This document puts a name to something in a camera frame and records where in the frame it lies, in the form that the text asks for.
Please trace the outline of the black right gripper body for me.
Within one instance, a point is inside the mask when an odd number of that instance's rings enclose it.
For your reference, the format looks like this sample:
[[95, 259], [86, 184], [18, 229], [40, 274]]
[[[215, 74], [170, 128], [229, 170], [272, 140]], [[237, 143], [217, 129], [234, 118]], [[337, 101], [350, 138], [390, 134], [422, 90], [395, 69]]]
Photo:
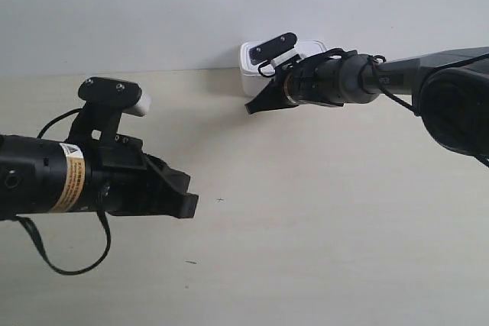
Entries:
[[343, 107], [337, 86], [341, 65], [340, 58], [310, 56], [290, 67], [282, 87], [288, 104]]

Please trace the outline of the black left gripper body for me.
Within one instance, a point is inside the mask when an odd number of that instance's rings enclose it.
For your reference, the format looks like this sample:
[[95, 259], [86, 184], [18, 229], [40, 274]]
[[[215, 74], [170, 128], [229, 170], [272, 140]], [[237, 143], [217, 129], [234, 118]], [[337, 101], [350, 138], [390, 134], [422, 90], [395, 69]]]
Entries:
[[86, 162], [80, 211], [102, 209], [113, 216], [169, 216], [170, 200], [190, 193], [190, 176], [144, 153], [139, 139], [112, 146], [92, 139], [79, 146]]

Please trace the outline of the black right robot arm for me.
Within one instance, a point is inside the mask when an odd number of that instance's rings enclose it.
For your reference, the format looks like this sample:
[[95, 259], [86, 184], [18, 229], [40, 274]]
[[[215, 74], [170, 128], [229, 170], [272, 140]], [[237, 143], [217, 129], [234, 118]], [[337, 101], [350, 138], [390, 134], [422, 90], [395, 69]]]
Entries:
[[401, 60], [334, 48], [274, 65], [245, 108], [263, 111], [365, 105], [384, 95], [420, 118], [453, 153], [488, 164], [488, 48], [445, 50]]

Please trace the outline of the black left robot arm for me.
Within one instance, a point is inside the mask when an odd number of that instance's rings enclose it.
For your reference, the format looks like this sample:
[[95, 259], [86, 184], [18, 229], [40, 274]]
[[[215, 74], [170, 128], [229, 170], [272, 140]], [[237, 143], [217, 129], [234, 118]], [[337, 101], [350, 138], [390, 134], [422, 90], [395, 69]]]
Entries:
[[1, 216], [91, 212], [192, 218], [190, 177], [143, 153], [142, 142], [1, 137]]

